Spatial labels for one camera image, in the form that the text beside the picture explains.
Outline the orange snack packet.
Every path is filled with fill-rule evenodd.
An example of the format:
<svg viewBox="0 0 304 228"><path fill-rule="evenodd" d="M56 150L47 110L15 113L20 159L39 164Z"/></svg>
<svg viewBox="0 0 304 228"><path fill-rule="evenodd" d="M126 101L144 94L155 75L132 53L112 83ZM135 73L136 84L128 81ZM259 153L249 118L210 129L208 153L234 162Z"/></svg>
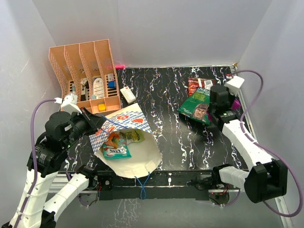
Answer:
<svg viewBox="0 0 304 228"><path fill-rule="evenodd" d="M104 144L114 149L117 149L118 147L125 145L124 133L121 132L111 133Z"/></svg>

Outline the teal foxs candy bag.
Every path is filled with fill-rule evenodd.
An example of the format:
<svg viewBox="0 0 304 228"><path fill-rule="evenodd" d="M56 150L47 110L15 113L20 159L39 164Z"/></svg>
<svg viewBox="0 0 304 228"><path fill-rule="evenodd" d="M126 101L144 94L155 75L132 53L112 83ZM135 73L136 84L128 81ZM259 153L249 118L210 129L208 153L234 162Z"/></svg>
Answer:
<svg viewBox="0 0 304 228"><path fill-rule="evenodd" d="M102 149L103 155L106 159L124 159L132 157L127 146L121 146L115 149L110 146L103 145Z"/></svg>

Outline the blue checkered paper bag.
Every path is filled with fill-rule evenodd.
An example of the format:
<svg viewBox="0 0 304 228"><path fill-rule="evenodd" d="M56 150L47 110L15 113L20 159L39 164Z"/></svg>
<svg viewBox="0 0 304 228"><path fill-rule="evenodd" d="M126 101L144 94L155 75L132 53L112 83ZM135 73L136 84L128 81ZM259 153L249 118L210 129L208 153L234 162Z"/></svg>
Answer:
<svg viewBox="0 0 304 228"><path fill-rule="evenodd" d="M135 103L105 117L102 129L89 137L95 156L119 177L139 179L150 176L162 161L158 144L140 106ZM127 146L131 158L106 159L102 146L113 132L141 130L145 140Z"/></svg>

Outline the green snack bag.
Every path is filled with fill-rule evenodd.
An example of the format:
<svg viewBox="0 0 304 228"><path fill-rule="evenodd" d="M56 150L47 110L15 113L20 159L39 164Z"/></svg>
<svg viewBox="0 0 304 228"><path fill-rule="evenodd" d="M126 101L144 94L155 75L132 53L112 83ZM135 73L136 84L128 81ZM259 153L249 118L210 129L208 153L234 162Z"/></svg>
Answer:
<svg viewBox="0 0 304 228"><path fill-rule="evenodd" d="M179 107L178 112L192 120L210 125L211 121L208 116L209 103L210 90L198 87Z"/></svg>

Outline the red doritos bag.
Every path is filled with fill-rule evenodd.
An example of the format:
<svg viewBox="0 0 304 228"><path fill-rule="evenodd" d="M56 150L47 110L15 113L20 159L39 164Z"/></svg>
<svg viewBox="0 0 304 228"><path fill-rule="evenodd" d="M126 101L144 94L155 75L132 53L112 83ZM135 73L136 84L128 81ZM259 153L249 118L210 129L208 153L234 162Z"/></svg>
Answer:
<svg viewBox="0 0 304 228"><path fill-rule="evenodd" d="M188 96L191 96L197 88L205 88L210 90L216 81L214 79L204 79L204 78L188 78Z"/></svg>

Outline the purple snack bag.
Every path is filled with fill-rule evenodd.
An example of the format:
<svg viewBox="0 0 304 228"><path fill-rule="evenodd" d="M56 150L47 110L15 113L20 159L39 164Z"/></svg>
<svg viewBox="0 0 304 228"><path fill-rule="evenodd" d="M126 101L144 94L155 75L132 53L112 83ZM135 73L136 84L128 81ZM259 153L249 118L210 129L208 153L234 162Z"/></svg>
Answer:
<svg viewBox="0 0 304 228"><path fill-rule="evenodd" d="M235 111L235 110L239 109L240 107L241 107L241 104L240 104L239 100L235 99L233 104L232 104L231 109ZM212 121L211 115L209 113L207 113L207 115L208 115L208 120Z"/></svg>

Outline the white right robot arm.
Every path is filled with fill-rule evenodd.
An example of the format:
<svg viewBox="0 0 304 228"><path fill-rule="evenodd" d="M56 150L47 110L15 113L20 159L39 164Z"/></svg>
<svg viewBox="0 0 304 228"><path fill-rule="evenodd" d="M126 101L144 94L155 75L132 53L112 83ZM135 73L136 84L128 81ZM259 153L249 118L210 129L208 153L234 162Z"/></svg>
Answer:
<svg viewBox="0 0 304 228"><path fill-rule="evenodd" d="M251 134L232 110L235 98L226 86L213 85L208 113L212 122L243 157L248 171L239 170L230 164L216 166L212 170L212 184L219 189L230 184L244 190L253 203L285 195L287 166L251 141Z"/></svg>

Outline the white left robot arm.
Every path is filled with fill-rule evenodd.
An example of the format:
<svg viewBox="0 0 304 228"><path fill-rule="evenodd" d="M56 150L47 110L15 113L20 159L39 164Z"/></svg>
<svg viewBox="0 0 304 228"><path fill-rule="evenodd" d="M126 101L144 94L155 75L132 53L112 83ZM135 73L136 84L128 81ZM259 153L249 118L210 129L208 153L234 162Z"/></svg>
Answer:
<svg viewBox="0 0 304 228"><path fill-rule="evenodd" d="M101 131L105 122L104 117L86 108L71 114L55 112L50 116L45 132L32 143L26 184L17 210L4 228L54 228L60 214L81 191L97 186L96 171L83 165L52 199L46 200L70 147L84 135Z"/></svg>

